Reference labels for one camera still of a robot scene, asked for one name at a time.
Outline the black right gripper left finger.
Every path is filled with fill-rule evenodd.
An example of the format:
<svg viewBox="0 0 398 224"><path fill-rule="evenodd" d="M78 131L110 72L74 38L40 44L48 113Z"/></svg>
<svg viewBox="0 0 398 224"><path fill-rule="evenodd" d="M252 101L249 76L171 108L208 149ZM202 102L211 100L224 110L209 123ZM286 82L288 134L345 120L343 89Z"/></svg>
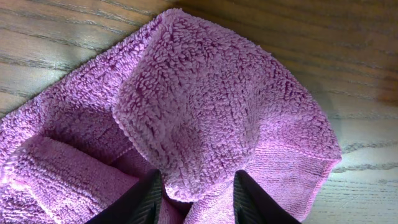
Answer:
<svg viewBox="0 0 398 224"><path fill-rule="evenodd" d="M161 203L161 173L158 169L152 169L86 224L157 224Z"/></svg>

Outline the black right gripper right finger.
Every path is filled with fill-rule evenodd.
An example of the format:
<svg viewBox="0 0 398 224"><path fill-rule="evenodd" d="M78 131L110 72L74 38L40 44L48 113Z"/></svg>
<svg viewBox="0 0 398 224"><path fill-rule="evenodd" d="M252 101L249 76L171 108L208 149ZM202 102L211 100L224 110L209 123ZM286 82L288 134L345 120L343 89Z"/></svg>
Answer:
<svg viewBox="0 0 398 224"><path fill-rule="evenodd" d="M244 170L234 175L235 224L300 224Z"/></svg>

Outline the purple microfiber cloth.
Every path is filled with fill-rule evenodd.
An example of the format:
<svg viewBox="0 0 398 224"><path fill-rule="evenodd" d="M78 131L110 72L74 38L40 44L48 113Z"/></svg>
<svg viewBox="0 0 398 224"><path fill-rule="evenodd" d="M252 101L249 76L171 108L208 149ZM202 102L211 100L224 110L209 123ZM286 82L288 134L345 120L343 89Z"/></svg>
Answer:
<svg viewBox="0 0 398 224"><path fill-rule="evenodd" d="M1 121L1 222L85 223L150 169L160 223L233 223L245 170L304 220L341 149L271 54L169 9Z"/></svg>

